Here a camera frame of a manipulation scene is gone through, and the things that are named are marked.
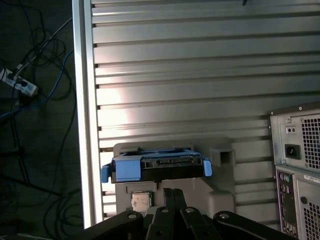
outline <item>power strip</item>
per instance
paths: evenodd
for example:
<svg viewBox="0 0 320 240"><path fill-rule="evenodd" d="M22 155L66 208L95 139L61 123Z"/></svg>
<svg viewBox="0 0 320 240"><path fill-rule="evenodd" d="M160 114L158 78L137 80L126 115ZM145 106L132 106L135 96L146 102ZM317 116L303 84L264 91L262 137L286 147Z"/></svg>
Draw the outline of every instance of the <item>power strip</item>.
<svg viewBox="0 0 320 240"><path fill-rule="evenodd" d="M8 69L3 69L0 73L0 78L2 78L2 81L10 85L11 87L14 87L15 89L21 91L23 94L28 95L29 97L32 97L38 93L39 88L34 85L33 83L21 78L14 76L13 79L9 79L9 75L12 74L12 71ZM24 84L16 84L17 79L18 82L24 82Z"/></svg>

